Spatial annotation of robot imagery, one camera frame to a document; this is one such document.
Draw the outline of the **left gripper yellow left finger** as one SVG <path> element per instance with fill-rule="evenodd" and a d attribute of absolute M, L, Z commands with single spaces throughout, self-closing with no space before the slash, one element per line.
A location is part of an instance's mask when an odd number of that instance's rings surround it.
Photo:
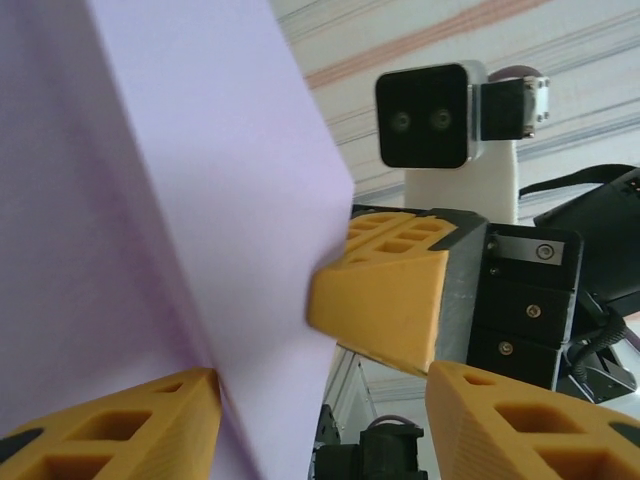
<path fill-rule="evenodd" d="M 16 428 L 1 440 L 1 476 L 206 479 L 220 422 L 217 374 L 194 368 Z"/>

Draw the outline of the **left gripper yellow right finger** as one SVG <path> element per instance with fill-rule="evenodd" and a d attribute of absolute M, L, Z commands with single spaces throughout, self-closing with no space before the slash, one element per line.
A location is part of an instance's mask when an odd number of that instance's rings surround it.
<path fill-rule="evenodd" d="M 427 413 L 444 479 L 636 479 L 639 423 L 454 362 L 434 362 Z"/>

